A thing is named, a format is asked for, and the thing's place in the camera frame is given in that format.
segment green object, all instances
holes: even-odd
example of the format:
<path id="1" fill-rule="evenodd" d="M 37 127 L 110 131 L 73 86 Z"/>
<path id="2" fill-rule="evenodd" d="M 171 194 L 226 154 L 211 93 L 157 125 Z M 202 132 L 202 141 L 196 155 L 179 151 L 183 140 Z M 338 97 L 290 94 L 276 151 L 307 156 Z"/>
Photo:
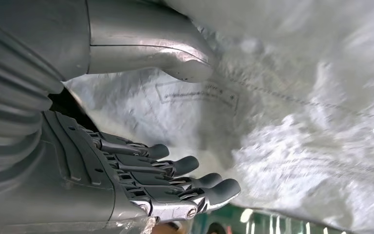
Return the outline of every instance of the green object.
<path id="1" fill-rule="evenodd" d="M 323 225 L 302 221 L 274 213 L 253 210 L 248 218 L 241 220 L 244 208 L 227 205 L 210 214 L 200 214 L 194 219 L 191 234 L 206 234 L 212 223 L 224 226 L 231 234 L 346 234 Z"/>

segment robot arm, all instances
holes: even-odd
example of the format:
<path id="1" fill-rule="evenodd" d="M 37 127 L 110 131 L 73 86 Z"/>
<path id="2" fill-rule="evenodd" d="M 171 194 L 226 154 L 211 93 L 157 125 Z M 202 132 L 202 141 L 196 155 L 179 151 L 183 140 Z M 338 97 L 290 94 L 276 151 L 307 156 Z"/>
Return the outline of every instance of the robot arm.
<path id="1" fill-rule="evenodd" d="M 184 16 L 124 0 L 0 0 L 0 227 L 157 217 L 191 219 L 240 192 L 217 174 L 175 178 L 194 157 L 147 147 L 47 111 L 86 73 L 159 67 L 185 81 L 214 58 Z"/>
<path id="2" fill-rule="evenodd" d="M 0 29 L 62 80 L 157 67 L 199 82 L 209 78 L 215 62 L 189 19 L 134 0 L 0 0 Z"/>

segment silver metal part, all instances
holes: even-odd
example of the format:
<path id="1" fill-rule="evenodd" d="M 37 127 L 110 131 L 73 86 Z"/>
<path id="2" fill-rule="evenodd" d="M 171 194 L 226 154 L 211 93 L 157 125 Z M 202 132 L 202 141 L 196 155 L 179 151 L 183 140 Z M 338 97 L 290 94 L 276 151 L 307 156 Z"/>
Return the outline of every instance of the silver metal part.
<path id="1" fill-rule="evenodd" d="M 215 56 L 191 21 L 131 0 L 88 0 L 90 74 L 157 67 L 187 82 L 209 78 Z"/>
<path id="2" fill-rule="evenodd" d="M 134 156 L 142 154 L 140 150 L 132 146 L 110 143 L 102 138 L 100 138 L 100 141 L 101 141 L 100 149 L 102 151 L 115 153 L 115 154 L 130 154 Z"/>

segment metal screw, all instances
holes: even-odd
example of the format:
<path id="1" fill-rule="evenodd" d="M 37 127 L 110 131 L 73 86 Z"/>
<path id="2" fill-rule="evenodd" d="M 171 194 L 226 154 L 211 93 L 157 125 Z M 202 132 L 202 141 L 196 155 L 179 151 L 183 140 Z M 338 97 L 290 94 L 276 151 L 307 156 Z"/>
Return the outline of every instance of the metal screw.
<path id="1" fill-rule="evenodd" d="M 146 205 L 140 205 L 140 208 L 145 211 L 145 212 L 148 212 L 148 207 Z"/>
<path id="2" fill-rule="evenodd" d="M 187 213 L 187 218 L 193 218 L 197 213 L 197 210 L 196 208 L 193 208 L 191 209 L 188 213 Z"/>

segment robotic hand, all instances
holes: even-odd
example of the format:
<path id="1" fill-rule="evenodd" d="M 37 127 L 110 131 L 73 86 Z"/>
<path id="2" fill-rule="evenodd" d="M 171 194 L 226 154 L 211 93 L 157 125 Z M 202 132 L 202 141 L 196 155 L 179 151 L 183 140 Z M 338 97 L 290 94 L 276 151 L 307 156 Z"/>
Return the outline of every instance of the robotic hand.
<path id="1" fill-rule="evenodd" d="M 48 94 L 86 73 L 159 67 L 197 82 L 212 65 L 191 22 L 166 8 L 0 0 L 0 233 L 8 225 L 186 220 L 237 196 L 237 182 L 218 174 L 178 177 L 198 167 L 192 156 L 159 161 L 163 145 L 92 132 L 48 111 Z"/>

